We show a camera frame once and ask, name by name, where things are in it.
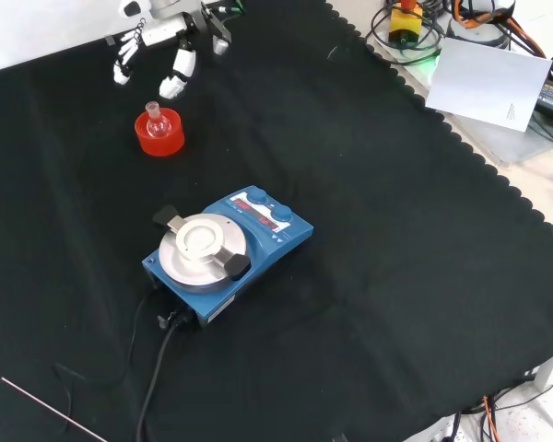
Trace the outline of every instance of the blue device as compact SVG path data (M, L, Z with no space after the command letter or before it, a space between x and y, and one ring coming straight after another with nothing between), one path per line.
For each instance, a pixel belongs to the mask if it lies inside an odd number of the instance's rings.
M166 234L160 247L143 260L143 265L151 276L161 281L194 310L202 325L213 320L254 278L300 245L313 232L312 225L255 186L232 193L209 205L201 215L189 216L184 220L179 217L175 219L180 219L181 224L168 224L173 232ZM225 277L220 271L220 265L198 261L204 254L199 249L211 247L209 244L215 244L218 240L221 242L218 246L229 248L228 245L233 244L232 250L223 249L218 252L219 260L224 252L236 253L234 249L242 247L243 251L245 248L249 270L239 275L239 279ZM193 254L189 255L193 261L185 260L181 253ZM181 273L175 273L172 265L180 267ZM190 277L192 273L196 275L186 285L184 278ZM203 282L209 278L217 280L217 283L210 285L207 284L208 281Z

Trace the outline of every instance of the metal rod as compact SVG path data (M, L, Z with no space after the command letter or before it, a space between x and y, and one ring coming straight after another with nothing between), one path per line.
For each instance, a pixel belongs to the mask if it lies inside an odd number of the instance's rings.
M29 392L23 390L21 387L19 387L18 385L14 384L13 382L10 382L8 379L6 378L1 378L3 382L5 382L6 384L8 384L10 387L12 387L13 389L16 389L18 391L20 391L21 393L23 393L24 395L30 397L31 399L33 399L35 402L37 403L40 403L43 407L47 408L48 410L51 410L52 412L54 412L55 414L57 414L58 416L64 418L67 422L69 422L70 424L72 425L75 425L76 427L78 427L80 430L84 431L85 433L91 435L92 437L94 437L95 439L98 439L100 442L107 442L106 439L103 439L102 437L100 437L99 435L95 434L95 433L92 433L90 430L88 430L85 426L82 426L80 425L78 422L70 419L69 417L67 417L65 414L63 413L60 413L58 412L57 410L55 410L52 406L46 404L45 402L43 402L41 399L37 399L35 396L33 396L32 394L30 394Z

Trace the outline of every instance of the small glass vial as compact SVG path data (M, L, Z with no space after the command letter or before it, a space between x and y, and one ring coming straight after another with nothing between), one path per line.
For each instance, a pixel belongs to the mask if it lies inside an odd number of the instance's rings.
M147 133L154 138L166 136L171 131L170 120L159 111L159 104L156 101L150 101L146 105L146 111L149 115L147 120Z

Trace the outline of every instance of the blue knob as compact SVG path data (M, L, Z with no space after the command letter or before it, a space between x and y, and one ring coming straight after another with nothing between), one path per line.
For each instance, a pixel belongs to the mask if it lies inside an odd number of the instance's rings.
M285 205L276 205L270 215L272 215L272 217L275 218L276 221L282 221L283 223L286 223L293 219L293 213L291 212L291 209L289 209Z
M252 189L248 192L248 201L252 204L265 204L268 197L262 189Z

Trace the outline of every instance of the silver circular plate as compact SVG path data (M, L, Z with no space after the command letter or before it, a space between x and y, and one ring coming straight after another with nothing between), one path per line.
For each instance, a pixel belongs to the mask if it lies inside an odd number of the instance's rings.
M217 245L222 238L222 245L232 253L246 253L246 237L240 226L223 215L199 214L184 218L187 222L175 235L168 231L159 244L159 263L170 278L195 293L208 293L219 290L229 283L230 279L206 257L201 250ZM189 250L186 254L179 251L177 237L181 247ZM193 252L189 260L187 255Z

